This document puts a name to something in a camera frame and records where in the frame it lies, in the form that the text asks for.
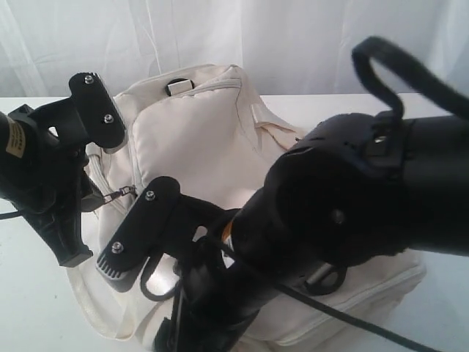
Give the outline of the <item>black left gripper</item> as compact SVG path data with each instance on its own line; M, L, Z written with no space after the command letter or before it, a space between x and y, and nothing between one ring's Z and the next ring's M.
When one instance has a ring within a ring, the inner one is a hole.
M85 145L62 144L46 123L51 106L20 106L1 115L1 198L11 201L62 267L92 257L81 238L81 213L104 204L85 172Z

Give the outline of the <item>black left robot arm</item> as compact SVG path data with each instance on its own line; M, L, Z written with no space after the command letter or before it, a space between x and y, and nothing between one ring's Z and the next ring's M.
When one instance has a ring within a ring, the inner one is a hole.
M1 198L66 268L93 255L81 237L81 214L100 205L102 196L85 172L87 142L71 106L22 105L1 115Z

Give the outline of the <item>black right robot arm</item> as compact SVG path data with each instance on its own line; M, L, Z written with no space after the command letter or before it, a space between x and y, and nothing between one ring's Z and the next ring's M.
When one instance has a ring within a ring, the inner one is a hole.
M424 346L315 300L306 278L407 249L468 254L468 120L343 114L270 168L241 209L200 208L156 351L229 351L290 296L413 351Z

